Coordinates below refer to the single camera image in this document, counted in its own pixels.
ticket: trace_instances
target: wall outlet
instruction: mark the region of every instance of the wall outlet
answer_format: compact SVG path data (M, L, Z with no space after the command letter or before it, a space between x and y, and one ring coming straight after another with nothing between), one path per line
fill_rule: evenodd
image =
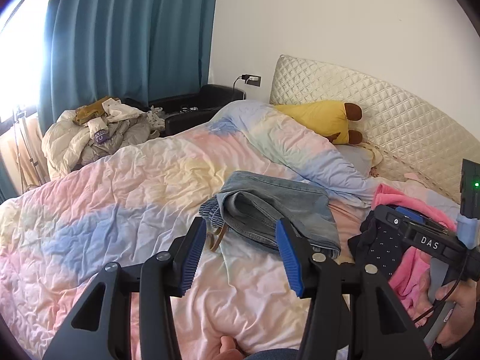
M260 83L262 82L262 77L254 76L253 74L242 74L241 78L247 85L260 86Z

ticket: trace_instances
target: denim jeans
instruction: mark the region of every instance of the denim jeans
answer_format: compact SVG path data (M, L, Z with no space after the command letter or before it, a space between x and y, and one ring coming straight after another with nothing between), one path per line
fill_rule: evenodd
M216 197L218 207L213 207L210 199L202 205L200 214L210 220L216 218L217 223L220 214L229 228L251 242L277 251L275 224L280 218L287 218L315 251L332 258L340 254L328 196L319 186L236 171Z
M295 360L297 353L296 349L270 349L254 353L244 360Z

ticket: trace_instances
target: cable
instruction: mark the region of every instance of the cable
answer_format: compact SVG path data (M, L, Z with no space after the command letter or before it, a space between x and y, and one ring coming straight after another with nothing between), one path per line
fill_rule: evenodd
M465 256L465 261L463 262L462 270L460 271L460 274L458 275L457 280L455 280L455 283L453 284L453 287L450 289L450 291L448 291L448 293L436 305L430 307L426 312L424 312L423 314L415 318L413 320L413 323L417 323L422 318L425 318L427 315L429 315L431 312L434 312L438 307L443 306L445 304L446 300L450 297L450 295L453 294L453 292L455 291L455 288L457 288L457 285L460 283L460 278L462 277L465 271L470 253L471 253L471 250L468 250Z
M235 97L235 84L237 83L238 80L240 80L242 78L242 76L238 76L237 79L235 81L233 81L233 91L232 91L232 99L231 101L234 100L234 97Z
M248 81L250 81L250 77L245 80L245 84L248 83ZM246 98L247 98L247 93L244 91L243 92L243 99L245 100Z

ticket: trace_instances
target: yellow plush toy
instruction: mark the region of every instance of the yellow plush toy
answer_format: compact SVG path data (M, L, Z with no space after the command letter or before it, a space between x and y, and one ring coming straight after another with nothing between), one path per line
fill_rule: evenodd
M336 145L362 142L362 133L349 130L349 120L360 120L362 109L354 103L323 100L297 105L276 105L275 108L301 125L328 138Z

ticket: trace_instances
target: black armchair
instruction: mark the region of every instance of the black armchair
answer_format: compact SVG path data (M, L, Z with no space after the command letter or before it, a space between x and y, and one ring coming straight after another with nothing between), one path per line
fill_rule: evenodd
M242 100L244 96L245 92L240 89L207 84L198 93L153 100L148 105L161 107L167 114L181 112L183 108L198 108L168 116L165 119L165 136L170 136L208 122L222 107L234 100Z

